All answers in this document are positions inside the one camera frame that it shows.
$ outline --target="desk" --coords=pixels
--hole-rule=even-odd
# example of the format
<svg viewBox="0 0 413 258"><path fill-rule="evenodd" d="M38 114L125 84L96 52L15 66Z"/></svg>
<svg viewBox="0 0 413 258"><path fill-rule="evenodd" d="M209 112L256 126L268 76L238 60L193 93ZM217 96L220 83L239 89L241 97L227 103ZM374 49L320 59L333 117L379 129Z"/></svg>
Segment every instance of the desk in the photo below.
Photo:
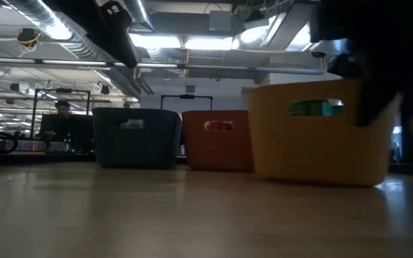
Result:
<svg viewBox="0 0 413 258"><path fill-rule="evenodd" d="M185 167L4 166L0 257L413 257L413 177L331 188Z"/></svg>

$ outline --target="ceiling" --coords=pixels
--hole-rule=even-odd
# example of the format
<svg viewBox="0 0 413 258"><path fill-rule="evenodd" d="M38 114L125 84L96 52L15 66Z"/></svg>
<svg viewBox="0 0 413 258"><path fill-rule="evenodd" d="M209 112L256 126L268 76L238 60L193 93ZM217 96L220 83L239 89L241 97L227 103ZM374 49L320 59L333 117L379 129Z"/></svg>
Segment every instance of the ceiling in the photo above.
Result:
<svg viewBox="0 0 413 258"><path fill-rule="evenodd" d="M245 0L215 0L214 3L218 4L224 11L234 11L236 16L241 15L241 11L247 10L247 4L250 1ZM266 1L251 1L255 6L264 4ZM166 24L165 32L183 31L184 27L186 32L189 29L199 30L198 28L203 25L195 25L194 22L205 20L208 21L208 12L210 10L219 10L216 4L208 4L201 0L158 0L147 1L146 8L149 10L150 18L154 17L154 21L158 21L159 24ZM277 8L272 9L271 15L278 15L275 13ZM183 17L192 17L191 20L183 20ZM302 22L299 22L297 26L300 28L306 23L308 18L302 18ZM243 26L242 18L239 18L241 22L240 26ZM157 30L157 22L154 22L154 26ZM188 62L192 64L202 65L234 65L245 67L298 67L302 69L318 69L320 68L320 62L314 59L309 52L285 52L279 45L280 42L290 42L295 37L294 33L297 33L300 28L293 29L295 32L288 32L281 27L292 26L288 21L283 21L278 27L275 33L275 41L272 42L272 46L276 47L261 47L253 46L236 50L195 50L195 49L164 49L163 53L172 62L182 63ZM58 43L52 43L54 40L50 39L46 34L43 34L43 38L38 43L37 48L33 52L26 52L25 49L14 38L23 28L37 27L19 12L0 6L0 57L20 57L33 58L33 59L60 59L60 60L77 60L76 56L68 52L64 47ZM318 46L324 52L329 54L335 54L338 46L333 43L324 42ZM141 47L137 48L138 55L142 57L142 61L153 62L148 52ZM33 106L33 100L27 98L33 97L29 92L12 92L9 89L11 83L14 82L28 82L30 87L43 88L45 85L50 85L47 82L52 83L53 89L58 87L70 87L76 90L90 90L92 91L92 98L96 101L93 105L96 106L113 106L122 107L125 95L113 86L110 87L109 95L101 95L95 90L99 90L97 87L98 82L104 82L102 76L96 71L89 70L87 68L77 67L75 69L67 69L61 67L10 67L7 64L0 64L0 108L13 109L13 113L30 113ZM195 82L197 86L197 92L217 91L217 94L239 94L240 87L230 85L243 85L246 81L247 85L253 85L254 80L264 77L262 73L254 72L230 72L230 71L216 71L216 70L158 70L158 69L143 69L143 79L147 85L152 89L156 95L170 94L173 92L183 92L180 89L174 89L174 87L183 88L184 83ZM126 77L132 78L132 75L126 74ZM218 87L209 87L211 84L216 84ZM56 92L51 92L51 95L57 99L70 99L81 100L85 95L61 95ZM140 97L145 96L145 91L142 91ZM8 97L14 97L14 104L7 104L6 99ZM38 108L41 110L53 110L53 101L41 101ZM83 101L75 102L77 107L74 107L75 111L84 111L86 105Z"/></svg>

